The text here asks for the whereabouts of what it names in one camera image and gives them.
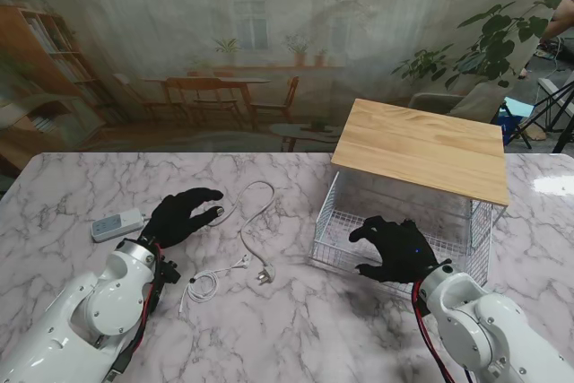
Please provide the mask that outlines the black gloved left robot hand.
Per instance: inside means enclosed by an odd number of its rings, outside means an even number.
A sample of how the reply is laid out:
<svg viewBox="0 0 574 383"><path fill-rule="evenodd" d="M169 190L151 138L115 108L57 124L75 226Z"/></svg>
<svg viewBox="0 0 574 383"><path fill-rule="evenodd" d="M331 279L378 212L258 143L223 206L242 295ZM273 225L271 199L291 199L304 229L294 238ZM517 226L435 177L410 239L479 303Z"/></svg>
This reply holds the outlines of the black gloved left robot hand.
<svg viewBox="0 0 574 383"><path fill-rule="evenodd" d="M158 245L160 248L178 245L218 218L223 208L216 205L195 216L191 213L204 203L220 201L222 198L221 191L206 187L191 188L166 196L153 210L138 241L150 246Z"/></svg>

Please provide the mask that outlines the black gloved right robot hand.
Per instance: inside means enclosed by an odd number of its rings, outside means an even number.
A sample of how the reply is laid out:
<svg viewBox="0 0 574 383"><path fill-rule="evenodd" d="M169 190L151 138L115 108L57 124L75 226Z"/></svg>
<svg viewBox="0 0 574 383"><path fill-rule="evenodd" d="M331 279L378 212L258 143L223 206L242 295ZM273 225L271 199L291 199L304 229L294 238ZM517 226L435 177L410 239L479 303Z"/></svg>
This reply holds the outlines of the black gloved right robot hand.
<svg viewBox="0 0 574 383"><path fill-rule="evenodd" d="M452 264L450 258L439 263L430 244L412 220L387 222L380 215L367 218L352 231L349 241L366 239L381 256L379 266L359 264L359 274L380 283L416 283L424 280L440 265Z"/></svg>

